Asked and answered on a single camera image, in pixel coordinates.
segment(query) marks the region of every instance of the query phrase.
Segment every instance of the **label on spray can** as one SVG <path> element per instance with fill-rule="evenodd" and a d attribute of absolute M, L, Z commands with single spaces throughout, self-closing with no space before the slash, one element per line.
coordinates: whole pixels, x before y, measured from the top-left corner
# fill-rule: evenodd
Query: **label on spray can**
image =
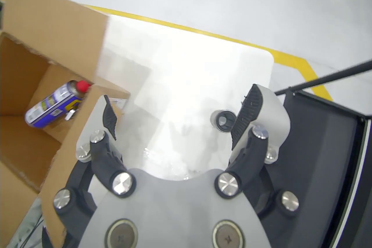
<path fill-rule="evenodd" d="M 43 128 L 80 102 L 81 99 L 72 92 L 69 83 L 66 83 L 28 110 L 24 119 L 33 127 Z"/>

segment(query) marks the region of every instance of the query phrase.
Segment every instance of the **white table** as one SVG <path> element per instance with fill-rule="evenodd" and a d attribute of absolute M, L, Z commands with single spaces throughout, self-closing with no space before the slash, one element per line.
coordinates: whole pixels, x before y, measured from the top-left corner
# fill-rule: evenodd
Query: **white table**
<path fill-rule="evenodd" d="M 117 127 L 125 166 L 171 180 L 225 169 L 231 135 L 210 115 L 238 113 L 253 83 L 268 87 L 272 67 L 264 50 L 111 16 L 98 75 L 131 93 Z"/>

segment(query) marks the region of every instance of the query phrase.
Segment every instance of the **blue spray can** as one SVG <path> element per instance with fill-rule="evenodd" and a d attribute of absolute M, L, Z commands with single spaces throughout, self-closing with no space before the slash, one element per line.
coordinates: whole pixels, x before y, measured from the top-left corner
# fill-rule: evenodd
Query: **blue spray can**
<path fill-rule="evenodd" d="M 89 83 L 85 81 L 70 81 L 56 89 L 24 116 L 28 125 L 43 128 L 54 120 L 75 109 L 88 91 Z"/>

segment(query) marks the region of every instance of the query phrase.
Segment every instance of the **cardboard box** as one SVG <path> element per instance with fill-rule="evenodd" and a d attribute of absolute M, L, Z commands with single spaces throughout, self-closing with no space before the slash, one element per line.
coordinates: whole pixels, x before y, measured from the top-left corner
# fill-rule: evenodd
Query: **cardboard box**
<path fill-rule="evenodd" d="M 53 209 L 76 163 L 76 142 L 97 100 L 129 93 L 96 76 L 108 16 L 68 0 L 7 0 L 0 35 L 1 246 L 37 193 L 54 247 L 64 228 Z M 71 79 L 93 83 L 76 116 L 43 130 L 25 112 Z M 121 112 L 114 108 L 116 114 Z"/>

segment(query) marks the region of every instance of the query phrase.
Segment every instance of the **yellow tape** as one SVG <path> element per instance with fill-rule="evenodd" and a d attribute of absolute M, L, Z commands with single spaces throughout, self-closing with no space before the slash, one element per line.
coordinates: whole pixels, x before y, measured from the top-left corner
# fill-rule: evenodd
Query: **yellow tape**
<path fill-rule="evenodd" d="M 197 34 L 202 34 L 202 35 L 206 35 L 206 36 L 210 36 L 210 37 L 214 37 L 214 38 L 224 39 L 224 40 L 231 41 L 231 42 L 237 42 L 237 43 L 240 43 L 240 44 L 244 44 L 246 46 L 251 46 L 251 47 L 258 48 L 258 49 L 266 50 L 273 55 L 275 63 L 279 63 L 281 65 L 291 67 L 291 68 L 294 68 L 294 69 L 297 69 L 298 71 L 300 71 L 300 73 L 303 76 L 303 78 L 305 79 L 305 81 L 311 81 L 313 79 L 318 78 L 317 75 L 315 74 L 314 70 L 312 69 L 312 67 L 309 65 L 309 63 L 301 57 L 297 57 L 297 56 L 294 56 L 294 55 L 291 55 L 291 54 L 280 52 L 280 51 L 277 51 L 277 50 L 274 50 L 274 49 L 269 49 L 267 47 L 258 46 L 256 44 L 252 44 L 252 43 L 245 42 L 245 41 L 242 41 L 242 40 L 233 39 L 233 38 L 229 38 L 229 37 L 226 37 L 226 36 L 213 34 L 213 33 L 206 32 L 206 31 L 197 30 L 196 28 L 182 26 L 182 25 L 178 25 L 178 24 L 174 24 L 174 23 L 170 23 L 170 22 L 165 22 L 165 21 L 161 21 L 161 20 L 156 20 L 156 19 L 151 19 L 151 18 L 147 18 L 147 17 L 142 17 L 142 16 L 135 15 L 135 14 L 124 13 L 124 12 L 118 11 L 118 10 L 112 10 L 112 9 L 90 6 L 90 5 L 87 5 L 87 6 L 92 8 L 92 9 L 101 11 L 105 14 L 117 15 L 117 16 L 121 16 L 121 17 L 127 17 L 127 18 L 130 18 L 130 19 L 136 19 L 136 20 L 155 23 L 155 24 L 164 25 L 164 26 L 168 26 L 168 27 L 173 27 L 173 28 L 177 28 L 177 29 L 180 29 L 180 30 L 190 31 L 190 32 L 197 33 Z M 332 98 L 331 98 L 330 94 L 328 93 L 327 89 L 324 86 L 313 87 L 312 91 L 314 91 L 315 95 L 317 95 L 321 98 L 332 101 Z"/>

